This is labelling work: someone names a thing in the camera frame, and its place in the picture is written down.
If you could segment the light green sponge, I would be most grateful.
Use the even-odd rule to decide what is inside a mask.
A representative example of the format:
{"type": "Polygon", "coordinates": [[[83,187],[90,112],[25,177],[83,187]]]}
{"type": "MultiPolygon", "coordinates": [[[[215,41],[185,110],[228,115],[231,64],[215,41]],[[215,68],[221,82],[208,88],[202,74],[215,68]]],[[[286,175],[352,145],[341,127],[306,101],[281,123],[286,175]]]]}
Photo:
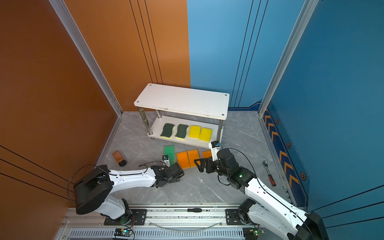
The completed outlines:
{"type": "Polygon", "coordinates": [[[165,146],[164,155],[169,157],[170,165],[173,165],[176,161],[175,146],[165,146]]]}

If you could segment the yellow sponge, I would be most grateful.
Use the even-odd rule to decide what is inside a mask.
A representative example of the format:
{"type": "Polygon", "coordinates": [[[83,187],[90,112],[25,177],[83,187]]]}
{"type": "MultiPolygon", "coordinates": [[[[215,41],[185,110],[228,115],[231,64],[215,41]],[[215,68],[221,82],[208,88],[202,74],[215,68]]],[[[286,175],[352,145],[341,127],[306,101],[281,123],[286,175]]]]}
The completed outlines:
{"type": "Polygon", "coordinates": [[[204,142],[210,142],[213,130],[208,128],[202,128],[201,133],[199,135],[199,140],[204,142]]]}
{"type": "Polygon", "coordinates": [[[192,125],[190,127],[190,132],[189,132],[190,138],[198,139],[200,137],[200,134],[201,134],[201,126],[192,125]]]}

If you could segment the green wavy sponge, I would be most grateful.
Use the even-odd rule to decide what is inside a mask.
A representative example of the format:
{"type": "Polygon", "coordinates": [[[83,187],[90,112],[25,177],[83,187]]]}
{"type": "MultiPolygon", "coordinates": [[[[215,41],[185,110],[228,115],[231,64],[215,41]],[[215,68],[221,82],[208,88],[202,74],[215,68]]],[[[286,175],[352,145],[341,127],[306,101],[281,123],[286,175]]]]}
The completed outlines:
{"type": "Polygon", "coordinates": [[[187,130],[189,126],[184,124],[179,124],[177,128],[177,133],[175,135],[176,139],[184,140],[187,136],[187,130]]]}
{"type": "Polygon", "coordinates": [[[170,123],[164,124],[162,133],[160,134],[160,137],[165,138],[165,139],[170,139],[173,135],[174,127],[175,127],[175,125],[170,124],[170,123]]]}

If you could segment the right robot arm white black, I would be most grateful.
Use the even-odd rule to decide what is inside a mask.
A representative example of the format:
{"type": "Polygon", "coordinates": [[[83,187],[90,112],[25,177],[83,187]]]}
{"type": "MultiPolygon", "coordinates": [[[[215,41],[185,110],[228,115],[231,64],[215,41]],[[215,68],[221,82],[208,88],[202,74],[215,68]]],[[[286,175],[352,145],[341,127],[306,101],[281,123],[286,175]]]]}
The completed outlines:
{"type": "Polygon", "coordinates": [[[241,167],[229,149],[194,161],[199,171],[217,173],[248,198],[239,207],[246,224],[260,225],[284,240],[329,239],[323,219],[290,204],[266,186],[253,172],[241,167]]]}

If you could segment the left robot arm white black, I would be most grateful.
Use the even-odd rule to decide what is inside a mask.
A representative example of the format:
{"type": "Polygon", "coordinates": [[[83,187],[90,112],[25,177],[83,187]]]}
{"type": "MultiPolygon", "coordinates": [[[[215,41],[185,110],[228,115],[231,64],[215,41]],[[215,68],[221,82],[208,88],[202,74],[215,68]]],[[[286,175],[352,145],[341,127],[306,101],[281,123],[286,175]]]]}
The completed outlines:
{"type": "Polygon", "coordinates": [[[74,184],[76,213],[85,215],[96,212],[114,224],[127,224],[133,221],[134,215],[127,200],[118,199],[113,193],[134,188],[162,188],[179,182],[183,176],[184,171],[177,163],[171,166],[146,166],[133,171],[96,166],[74,184]]]}

